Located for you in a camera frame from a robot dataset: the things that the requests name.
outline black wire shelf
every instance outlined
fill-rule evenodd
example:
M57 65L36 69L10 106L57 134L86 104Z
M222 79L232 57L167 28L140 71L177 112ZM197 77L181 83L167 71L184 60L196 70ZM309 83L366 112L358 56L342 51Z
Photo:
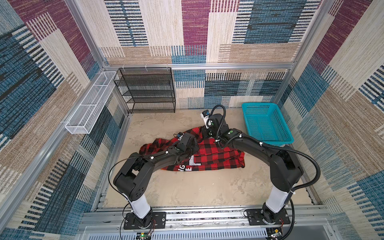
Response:
M171 68L120 68L115 81L131 113L174 113Z

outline concrete floor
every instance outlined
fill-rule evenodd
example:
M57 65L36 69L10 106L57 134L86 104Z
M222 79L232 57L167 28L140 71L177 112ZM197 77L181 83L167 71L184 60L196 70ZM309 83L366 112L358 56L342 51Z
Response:
M119 160L138 152L143 144L153 142L155 138L171 139L174 133L202 126L202 111L177 109L176 113L134 114ZM227 109L225 120L230 128L246 132L241 108ZM122 165L123 162L115 167L111 179ZM258 205L266 201L271 188L269 167L246 153L245 168L196 172L158 170L152 174L145 195L152 207ZM305 189L297 190L292 200L295 204L311 203ZM122 207L126 203L120 194L108 188L105 207Z

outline carpet wall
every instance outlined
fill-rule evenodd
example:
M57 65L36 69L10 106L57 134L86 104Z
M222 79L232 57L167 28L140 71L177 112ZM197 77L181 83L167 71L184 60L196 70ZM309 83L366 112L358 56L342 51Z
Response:
M109 97L90 134L68 133L0 239L74 239L90 212L124 120Z
M175 70L176 108L240 108L246 102L270 102L287 69Z
M0 0L0 202L98 71L64 0Z
M321 0L79 0L113 64L292 61Z
M343 238L384 239L384 1L336 0L320 29L279 106Z
M98 71L64 0L0 0L0 203ZM73 236L123 119L111 96L89 135L68 134L0 239Z

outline white wire basket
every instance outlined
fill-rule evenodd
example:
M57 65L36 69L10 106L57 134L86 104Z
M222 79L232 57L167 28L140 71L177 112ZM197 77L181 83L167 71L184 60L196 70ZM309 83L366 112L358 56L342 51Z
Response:
M102 72L88 91L65 128L71 134L89 134L119 78L115 71Z

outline red plaid shirt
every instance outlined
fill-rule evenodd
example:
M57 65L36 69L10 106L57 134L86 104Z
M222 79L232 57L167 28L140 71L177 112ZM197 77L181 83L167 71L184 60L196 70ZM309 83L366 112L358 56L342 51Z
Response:
M226 147L221 149L216 146L215 139L203 139L201 133L202 127L196 127L185 132L192 134L199 145L199 150L193 155L193 162L201 164L200 166L189 165L189 159L184 160L180 165L171 165L163 168L168 171L202 171L217 170L224 168L245 167L244 152ZM174 137L171 140L161 138L155 139L153 143L144 144L139 151L141 155L148 155L166 150L169 146L176 143L178 139Z

